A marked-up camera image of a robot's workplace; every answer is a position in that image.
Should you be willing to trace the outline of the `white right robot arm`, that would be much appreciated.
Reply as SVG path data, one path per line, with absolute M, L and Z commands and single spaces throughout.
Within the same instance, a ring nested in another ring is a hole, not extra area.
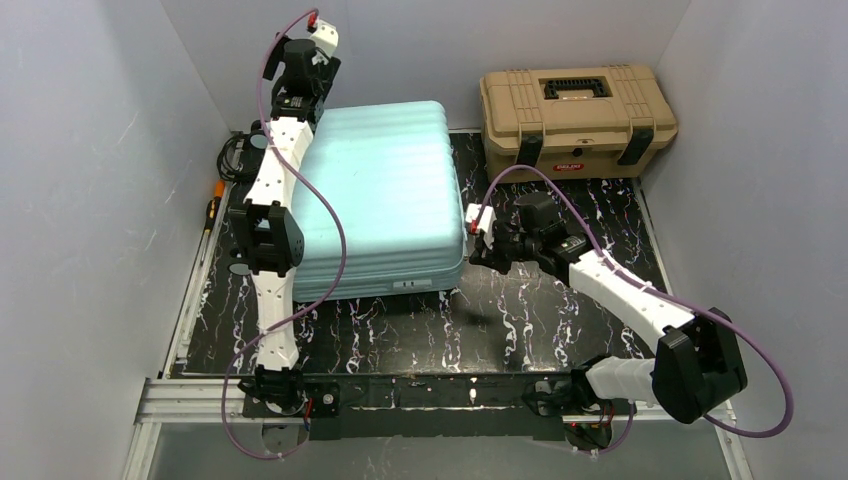
M 474 238 L 470 263 L 506 274 L 515 263 L 534 262 L 618 318 L 654 354 L 651 359 L 597 356 L 553 387 L 556 399 L 569 407 L 612 400 L 658 404 L 690 424 L 747 387 L 731 329 L 653 295 L 639 277 L 596 252 L 585 233 L 570 228 L 549 195 L 524 195 L 517 206 L 515 223 L 497 219 L 490 206 L 467 207 L 465 223 Z

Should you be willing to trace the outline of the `tan plastic toolbox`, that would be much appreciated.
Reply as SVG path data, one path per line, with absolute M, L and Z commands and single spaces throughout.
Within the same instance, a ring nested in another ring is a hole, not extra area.
M 639 176 L 678 133 L 645 65 L 504 70 L 480 82 L 489 178 L 530 182 Z

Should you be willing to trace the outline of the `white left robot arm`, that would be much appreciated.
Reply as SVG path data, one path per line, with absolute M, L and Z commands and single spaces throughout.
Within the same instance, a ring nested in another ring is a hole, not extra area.
M 293 287 L 305 239 L 292 212 L 297 174 L 340 66 L 337 41 L 313 34 L 283 37 L 263 76 L 276 77 L 272 108 L 262 127 L 268 145 L 243 201 L 228 211 L 240 255 L 257 295 L 261 339 L 256 371 L 285 371 L 298 361 L 292 325 Z

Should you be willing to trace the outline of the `light blue suitcase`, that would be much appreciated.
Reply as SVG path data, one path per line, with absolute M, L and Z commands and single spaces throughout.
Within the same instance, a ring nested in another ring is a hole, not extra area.
M 305 239 L 293 298 L 450 290 L 464 268 L 464 207 L 437 101 L 334 108 L 300 167 L 293 214 Z

